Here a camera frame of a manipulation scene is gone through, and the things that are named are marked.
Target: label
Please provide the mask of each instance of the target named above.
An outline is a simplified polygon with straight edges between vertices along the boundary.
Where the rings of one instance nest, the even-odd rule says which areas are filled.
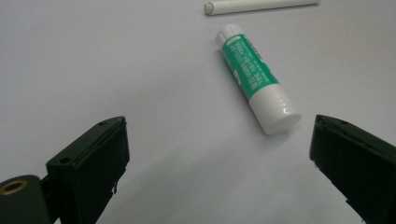
[[[261,88],[279,83],[245,35],[229,38],[222,54],[248,100]]]

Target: pen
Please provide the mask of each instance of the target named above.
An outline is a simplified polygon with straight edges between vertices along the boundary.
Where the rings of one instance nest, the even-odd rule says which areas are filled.
[[[206,15],[262,10],[277,7],[298,7],[318,4],[320,0],[226,0],[205,4]]]

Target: gray surface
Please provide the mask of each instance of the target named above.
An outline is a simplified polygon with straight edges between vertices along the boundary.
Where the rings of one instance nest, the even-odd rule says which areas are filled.
[[[96,122],[132,161],[98,223],[361,223],[308,159],[316,114],[396,145],[396,1],[204,15],[202,1],[3,1],[0,180]],[[215,44],[238,23],[303,114],[268,137]]]

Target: black plastic part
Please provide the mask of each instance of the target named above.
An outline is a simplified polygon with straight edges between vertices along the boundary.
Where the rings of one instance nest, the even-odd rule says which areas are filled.
[[[0,184],[0,223],[52,223],[37,176],[22,175]]]
[[[104,120],[47,163],[63,224],[93,224],[129,161],[124,117]]]
[[[396,223],[396,147],[317,115],[309,156],[366,223]]]

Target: tabletop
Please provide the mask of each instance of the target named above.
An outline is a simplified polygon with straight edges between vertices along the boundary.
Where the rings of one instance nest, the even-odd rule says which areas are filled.
[[[396,145],[396,1],[204,14],[206,1],[2,1],[0,181],[125,116],[131,161],[97,223],[361,223],[309,160],[316,114]],[[215,37],[239,24],[298,107],[268,136]]]

